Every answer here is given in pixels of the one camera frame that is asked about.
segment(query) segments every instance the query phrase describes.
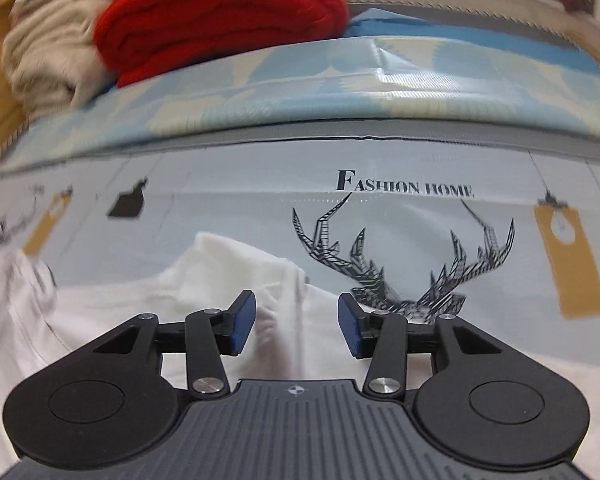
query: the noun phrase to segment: metal screw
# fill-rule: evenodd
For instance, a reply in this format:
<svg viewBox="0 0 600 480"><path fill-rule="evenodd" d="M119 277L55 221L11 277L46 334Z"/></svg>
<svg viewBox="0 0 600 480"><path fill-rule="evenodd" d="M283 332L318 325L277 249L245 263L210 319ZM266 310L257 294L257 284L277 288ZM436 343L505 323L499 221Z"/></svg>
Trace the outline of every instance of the metal screw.
<svg viewBox="0 0 600 480"><path fill-rule="evenodd" d="M216 394L224 388L224 383L217 377L200 377L192 386L199 394Z"/></svg>
<svg viewBox="0 0 600 480"><path fill-rule="evenodd" d="M400 389L400 383L391 377L377 377L369 383L369 389L376 394L394 394Z"/></svg>

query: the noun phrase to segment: white cloth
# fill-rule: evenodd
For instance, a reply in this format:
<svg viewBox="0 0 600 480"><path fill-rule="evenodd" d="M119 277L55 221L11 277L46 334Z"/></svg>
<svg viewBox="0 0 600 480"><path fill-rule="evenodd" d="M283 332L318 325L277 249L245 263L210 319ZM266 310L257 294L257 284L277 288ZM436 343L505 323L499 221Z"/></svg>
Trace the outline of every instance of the white cloth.
<svg viewBox="0 0 600 480"><path fill-rule="evenodd" d="M93 44L112 1L54 0L4 38L2 69L30 118L86 104L113 82Z"/></svg>
<svg viewBox="0 0 600 480"><path fill-rule="evenodd" d="M243 353L223 358L232 385L239 378L321 380L353 378L368 361L352 358L337 321L337 297L306 283L288 260L210 234L158 276L121 285L55 290L44 264L21 253L0 254L0 473L16 460L2 428L2 405L21 380L140 312L160 322L195 310L227 307L250 288L256 325ZM600 368L531 355L576 384L591 410L576 464L600 480ZM182 355L165 355L163 376L185 385ZM430 376L428 356L410 356L408 387Z"/></svg>

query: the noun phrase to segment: deer antler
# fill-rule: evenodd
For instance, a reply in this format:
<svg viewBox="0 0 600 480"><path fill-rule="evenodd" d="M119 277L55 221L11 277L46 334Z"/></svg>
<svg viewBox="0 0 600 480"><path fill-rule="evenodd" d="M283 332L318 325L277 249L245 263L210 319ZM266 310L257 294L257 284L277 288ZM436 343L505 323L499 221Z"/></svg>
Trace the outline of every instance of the deer antler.
<svg viewBox="0 0 600 480"><path fill-rule="evenodd" d="M364 229L360 231L353 242L348 260L338 256L340 253L339 242L330 245L329 220L344 206L350 196L351 193L318 218L315 223L313 239L304 234L304 229L295 208L293 211L294 228L309 256L330 269L356 280L362 286L351 289L353 296L360 303L374 309L399 312L410 320L424 323L433 323L440 314L457 314L460 312L466 297L454 293L454 289L461 283L501 266L513 246L515 236L513 219L511 219L507 241L500 247L495 229L486 224L462 200L462 204L469 214L484 230L484 247L478 247L477 261L467 264L466 251L456 234L451 231L454 260L450 269L447 270L446 265L444 265L437 279L432 272L429 290L419 300L401 300L384 279L384 267L378 269L373 260L369 260L367 263L363 254L365 245Z"/></svg>

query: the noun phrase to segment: rolled red cloth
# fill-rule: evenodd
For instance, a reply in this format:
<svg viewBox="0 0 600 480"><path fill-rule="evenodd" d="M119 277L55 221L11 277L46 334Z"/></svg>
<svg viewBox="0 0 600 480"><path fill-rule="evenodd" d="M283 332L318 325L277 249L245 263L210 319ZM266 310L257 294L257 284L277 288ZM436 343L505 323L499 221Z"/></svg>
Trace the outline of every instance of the rolled red cloth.
<svg viewBox="0 0 600 480"><path fill-rule="evenodd" d="M125 86L222 56L337 38L348 20L346 0L116 0L94 42Z"/></svg>

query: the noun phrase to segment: gray gripper base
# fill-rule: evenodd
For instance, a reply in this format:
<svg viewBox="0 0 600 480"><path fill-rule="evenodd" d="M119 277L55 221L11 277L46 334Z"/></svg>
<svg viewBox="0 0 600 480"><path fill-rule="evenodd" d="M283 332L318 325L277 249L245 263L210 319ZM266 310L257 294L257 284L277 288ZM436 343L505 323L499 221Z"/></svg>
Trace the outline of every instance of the gray gripper base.
<svg viewBox="0 0 600 480"><path fill-rule="evenodd" d="M109 468L55 470L24 459L3 480L583 480L570 464L479 470L428 444L394 402L352 381L243 381L193 404L159 446Z"/></svg>

